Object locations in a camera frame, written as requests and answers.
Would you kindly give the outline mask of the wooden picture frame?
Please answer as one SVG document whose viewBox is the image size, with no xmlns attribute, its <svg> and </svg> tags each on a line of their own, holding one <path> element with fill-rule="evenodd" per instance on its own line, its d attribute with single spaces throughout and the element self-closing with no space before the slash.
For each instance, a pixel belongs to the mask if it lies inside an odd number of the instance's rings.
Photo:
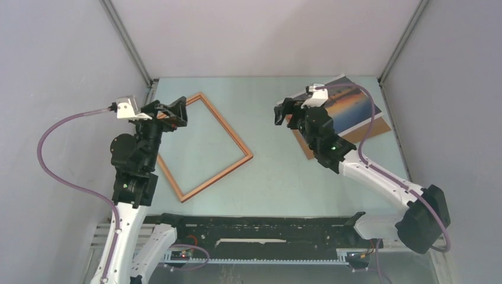
<svg viewBox="0 0 502 284">
<path fill-rule="evenodd" d="M 215 176 L 209 178 L 193 190 L 191 190 L 188 193 L 183 193 L 180 186 L 178 185 L 177 181 L 175 180 L 173 174 L 171 173 L 170 169 L 168 168 L 167 164 L 165 163 L 164 159 L 160 155 L 160 153 L 157 154 L 157 164 L 160 167 L 160 170 L 164 174 L 164 176 L 167 178 L 168 184 L 171 186 L 173 189 L 175 195 L 178 197 L 179 201 L 181 203 L 184 203 L 200 192 L 202 192 L 204 189 L 209 188 L 211 185 L 215 184 L 222 178 L 226 177 L 236 169 L 238 169 L 240 166 L 244 165 L 245 163 L 249 162 L 250 160 L 253 159 L 254 155 L 250 148 L 244 143 L 244 141 L 240 138 L 240 136 L 234 131 L 234 129 L 231 127 L 231 125 L 227 122 L 227 120 L 217 111 L 215 106 L 211 103 L 211 101 L 207 98 L 207 96 L 202 93 L 198 92 L 191 97 L 186 99 L 186 106 L 193 104 L 196 101 L 201 101 L 206 108 L 210 111 L 210 113 L 213 115 L 213 117 L 218 121 L 218 123 L 223 127 L 225 132 L 229 135 L 229 137 L 235 142 L 237 147 L 241 150 L 241 152 L 244 154 L 244 157 L 238 160 L 237 162 L 233 163 L 231 166 L 225 168 L 222 170 L 220 173 L 216 174 Z"/>
</svg>

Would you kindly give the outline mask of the brown cardboard backing board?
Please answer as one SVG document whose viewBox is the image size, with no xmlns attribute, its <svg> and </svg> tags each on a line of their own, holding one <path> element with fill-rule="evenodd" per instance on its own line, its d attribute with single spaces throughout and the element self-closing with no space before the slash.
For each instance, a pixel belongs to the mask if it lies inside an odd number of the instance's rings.
<svg viewBox="0 0 502 284">
<path fill-rule="evenodd" d="M 369 123 L 364 124 L 363 126 L 360 126 L 358 128 L 355 128 L 354 130 L 350 130 L 348 133 L 343 135 L 342 137 L 351 142 L 351 143 L 359 143 L 362 141 L 364 135 L 369 129 Z M 368 138 L 375 137 L 377 135 L 386 133 L 391 131 L 391 127 L 387 124 L 387 122 L 383 119 L 383 117 L 376 118 L 373 127 L 371 128 L 371 131 L 369 133 Z M 306 158 L 308 160 L 311 160 L 314 158 L 313 151 L 310 150 L 308 147 L 307 143 L 304 141 L 302 135 L 298 130 L 293 130 L 292 131 L 293 135 L 297 139 L 302 151 L 304 152 Z"/>
</svg>

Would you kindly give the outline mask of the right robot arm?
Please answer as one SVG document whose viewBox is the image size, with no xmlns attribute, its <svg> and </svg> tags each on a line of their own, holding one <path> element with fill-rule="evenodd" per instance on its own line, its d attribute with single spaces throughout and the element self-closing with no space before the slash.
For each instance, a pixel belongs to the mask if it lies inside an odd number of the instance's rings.
<svg viewBox="0 0 502 284">
<path fill-rule="evenodd" d="M 274 123 L 297 130 L 306 140 L 314 158 L 323 167 L 356 180 L 383 197 L 395 214 L 360 213 L 344 231 L 345 242 L 360 247 L 370 239 L 398 240 L 415 253 L 430 249 L 447 252 L 451 243 L 446 232 L 451 224 L 441 188 L 424 188 L 399 178 L 360 153 L 357 147 L 334 132 L 333 120 L 321 106 L 306 106 L 304 101 L 285 98 L 275 106 Z M 435 246 L 443 236 L 445 248 Z"/>
</svg>

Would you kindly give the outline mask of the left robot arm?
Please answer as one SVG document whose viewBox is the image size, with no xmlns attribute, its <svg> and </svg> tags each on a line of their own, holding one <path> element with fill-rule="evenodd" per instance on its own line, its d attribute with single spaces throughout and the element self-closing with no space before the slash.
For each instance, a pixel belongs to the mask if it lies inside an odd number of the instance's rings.
<svg viewBox="0 0 502 284">
<path fill-rule="evenodd" d="M 148 283 L 168 247 L 186 242 L 184 227 L 160 224 L 136 252 L 156 190 L 158 176 L 154 171 L 162 135 L 187 125 L 186 102 L 182 96 L 169 105 L 153 101 L 139 108 L 133 97 L 116 100 L 117 117 L 134 124 L 136 132 L 120 134 L 110 145 L 111 164 L 116 171 L 112 221 L 91 283 Z"/>
</svg>

